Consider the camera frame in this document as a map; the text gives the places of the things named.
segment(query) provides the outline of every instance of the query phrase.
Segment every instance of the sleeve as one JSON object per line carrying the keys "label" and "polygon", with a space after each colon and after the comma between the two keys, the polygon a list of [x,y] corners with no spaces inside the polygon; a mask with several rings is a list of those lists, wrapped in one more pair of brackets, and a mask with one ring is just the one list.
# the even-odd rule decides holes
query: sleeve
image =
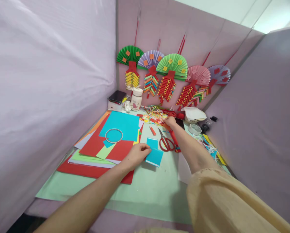
{"label": "sleeve", "polygon": [[290,232],[290,225],[225,171],[194,173],[187,188],[194,232]]}

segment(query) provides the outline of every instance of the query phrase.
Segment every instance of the white bottle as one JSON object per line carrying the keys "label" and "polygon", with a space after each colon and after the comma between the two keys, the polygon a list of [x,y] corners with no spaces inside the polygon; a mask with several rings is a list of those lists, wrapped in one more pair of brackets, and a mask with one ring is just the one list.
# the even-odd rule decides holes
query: white bottle
{"label": "white bottle", "polygon": [[132,91],[133,94],[131,97],[131,108],[133,111],[138,111],[141,107],[143,89],[133,88]]}

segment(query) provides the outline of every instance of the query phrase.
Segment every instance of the green paper sheet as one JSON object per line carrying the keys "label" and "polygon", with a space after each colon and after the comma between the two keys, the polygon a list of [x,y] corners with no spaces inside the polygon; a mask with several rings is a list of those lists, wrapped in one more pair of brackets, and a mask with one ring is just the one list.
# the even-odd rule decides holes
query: green paper sheet
{"label": "green paper sheet", "polygon": [[83,161],[83,162],[94,162],[94,163],[102,163],[102,164],[111,164],[116,165],[115,163],[109,162],[107,160],[103,160],[100,158],[92,157],[92,156],[86,156],[79,153],[80,150],[76,150],[71,159]]}
{"label": "green paper sheet", "polygon": [[109,153],[112,151],[112,149],[115,147],[115,145],[116,143],[108,148],[106,146],[103,146],[103,148],[97,153],[96,156],[100,159],[105,160]]}

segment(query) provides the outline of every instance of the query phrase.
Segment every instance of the red-handled scissors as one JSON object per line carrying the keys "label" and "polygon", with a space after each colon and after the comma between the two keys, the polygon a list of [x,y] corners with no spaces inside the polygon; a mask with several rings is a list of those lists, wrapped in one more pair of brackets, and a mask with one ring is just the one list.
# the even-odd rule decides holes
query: red-handled scissors
{"label": "red-handled scissors", "polygon": [[165,136],[163,136],[163,134],[162,134],[162,132],[161,132],[160,129],[158,129],[158,130],[159,130],[159,132],[160,132],[160,134],[161,134],[161,138],[160,138],[160,140],[159,140],[159,146],[160,146],[161,150],[164,151],[164,152],[174,150],[174,149],[175,149],[175,145],[174,145],[174,143],[173,143],[170,139],[168,139],[168,138],[166,138]]}

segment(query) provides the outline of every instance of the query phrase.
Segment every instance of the metal ring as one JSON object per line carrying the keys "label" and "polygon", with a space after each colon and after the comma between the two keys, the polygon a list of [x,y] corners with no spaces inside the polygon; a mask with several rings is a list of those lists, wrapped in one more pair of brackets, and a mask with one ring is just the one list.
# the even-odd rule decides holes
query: metal ring
{"label": "metal ring", "polygon": [[[107,137],[106,137],[106,135],[107,135],[107,133],[108,133],[109,131],[112,131],[112,130],[117,130],[117,131],[119,131],[119,132],[121,133],[121,139],[119,139],[119,140],[116,141],[116,142],[112,142],[112,141],[108,140]],[[108,130],[108,131],[106,132],[106,134],[105,134],[105,139],[106,139],[106,141],[108,141],[109,143],[117,143],[117,142],[120,142],[120,141],[122,140],[122,138],[123,138],[123,133],[122,133],[119,129],[110,129],[110,130]]]}

